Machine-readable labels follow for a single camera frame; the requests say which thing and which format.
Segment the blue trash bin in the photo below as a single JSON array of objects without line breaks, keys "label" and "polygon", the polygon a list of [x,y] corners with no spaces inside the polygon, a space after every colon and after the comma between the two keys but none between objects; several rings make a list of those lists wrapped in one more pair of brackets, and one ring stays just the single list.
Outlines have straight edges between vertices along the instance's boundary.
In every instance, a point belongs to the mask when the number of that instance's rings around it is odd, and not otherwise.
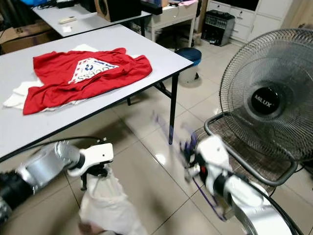
[{"label": "blue trash bin", "polygon": [[198,64],[201,62],[202,53],[201,51],[185,47],[176,51],[176,53],[193,62],[192,67],[184,70],[179,74],[180,83],[191,83],[198,78]]}]

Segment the white cloth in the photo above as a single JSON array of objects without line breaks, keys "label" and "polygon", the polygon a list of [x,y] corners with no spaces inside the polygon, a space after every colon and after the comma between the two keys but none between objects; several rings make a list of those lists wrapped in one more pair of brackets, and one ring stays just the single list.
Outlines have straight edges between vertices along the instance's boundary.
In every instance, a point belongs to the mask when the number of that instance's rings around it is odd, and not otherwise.
[{"label": "white cloth", "polygon": [[121,235],[148,235],[133,205],[111,170],[105,178],[87,175],[87,191],[79,212],[83,223]]},{"label": "white cloth", "polygon": [[[81,45],[75,47],[73,50],[93,51],[93,52],[98,51],[97,49],[90,47],[86,44],[81,44]],[[12,95],[3,103],[3,106],[8,107],[8,108],[23,109],[25,101],[26,101],[26,97],[28,94],[28,89],[31,87],[41,87],[42,85],[43,85],[43,83],[40,81],[39,78],[37,78],[35,81],[22,82],[19,87],[13,89]],[[76,105],[76,104],[78,104],[84,100],[86,100],[86,99],[75,100],[75,101],[69,102],[67,104],[58,106],[58,107],[46,108],[42,112],[54,111],[56,109],[59,109],[60,107],[68,105],[68,104]]]}]

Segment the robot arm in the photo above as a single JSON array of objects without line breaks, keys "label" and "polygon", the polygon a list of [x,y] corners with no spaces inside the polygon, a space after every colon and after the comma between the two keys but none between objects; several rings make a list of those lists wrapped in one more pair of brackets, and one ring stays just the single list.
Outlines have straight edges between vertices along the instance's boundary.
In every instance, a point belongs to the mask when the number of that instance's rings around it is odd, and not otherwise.
[{"label": "robot arm", "polygon": [[82,176],[86,186],[87,173],[105,174],[104,166],[112,160],[110,143],[88,149],[78,149],[65,142],[46,145],[16,170],[0,174],[0,224],[9,218],[12,210],[48,185],[61,171],[67,170],[73,177]]},{"label": "robot arm", "polygon": [[[248,235],[292,234],[271,203],[247,182],[231,173],[228,153],[220,137],[211,136],[201,141],[191,162],[193,164],[187,169],[187,180],[200,174],[209,192],[223,197],[231,206]],[[253,185],[267,194],[260,185]]]}]

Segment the electric fan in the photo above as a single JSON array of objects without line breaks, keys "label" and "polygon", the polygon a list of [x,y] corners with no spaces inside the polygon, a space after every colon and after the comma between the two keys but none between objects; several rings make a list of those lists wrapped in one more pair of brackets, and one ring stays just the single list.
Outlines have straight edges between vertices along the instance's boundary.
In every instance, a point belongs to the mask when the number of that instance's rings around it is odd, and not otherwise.
[{"label": "electric fan", "polygon": [[254,150],[313,159],[313,31],[280,29],[243,46],[223,74],[220,105],[229,129]]}]

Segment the table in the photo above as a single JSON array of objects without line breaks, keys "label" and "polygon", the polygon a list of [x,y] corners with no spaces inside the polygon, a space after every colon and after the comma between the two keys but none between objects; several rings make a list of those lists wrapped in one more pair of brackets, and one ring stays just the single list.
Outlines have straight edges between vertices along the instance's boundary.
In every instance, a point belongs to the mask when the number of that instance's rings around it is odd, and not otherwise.
[{"label": "table", "polygon": [[[169,77],[173,77],[170,125],[174,127],[178,74],[193,63],[122,25],[94,30],[0,56],[0,103],[7,100],[12,90],[21,82],[35,79],[33,56],[53,50],[68,51],[80,44],[88,44],[98,50],[124,47],[129,55],[144,54],[149,59],[153,72],[126,87],[53,112],[23,116],[21,110],[2,107],[0,109],[0,162],[14,156],[18,149],[36,144]],[[170,131],[169,143],[172,138],[173,132]]]},{"label": "table", "polygon": [[191,47],[192,36],[195,28],[195,20],[198,2],[190,6],[166,6],[160,15],[152,15],[148,22],[148,29],[151,31],[151,40],[156,41],[156,31],[170,25],[191,20],[188,47]]},{"label": "table", "polygon": [[[33,11],[48,25],[50,25],[55,31],[57,31],[62,37],[85,33],[95,29],[109,27],[115,24],[129,22],[136,19],[140,20],[141,34],[142,36],[145,36],[144,19],[145,17],[151,15],[151,13],[142,11],[140,16],[135,16],[115,22],[109,22],[104,18],[98,16],[96,12],[89,12],[80,4],[76,4],[73,7],[66,7],[61,9],[57,7],[39,9],[35,7],[33,8]],[[65,24],[59,24],[60,19],[68,18],[70,16],[75,16],[77,20]],[[65,29],[68,29],[66,28],[67,26],[70,26],[70,32],[66,32]]]}]

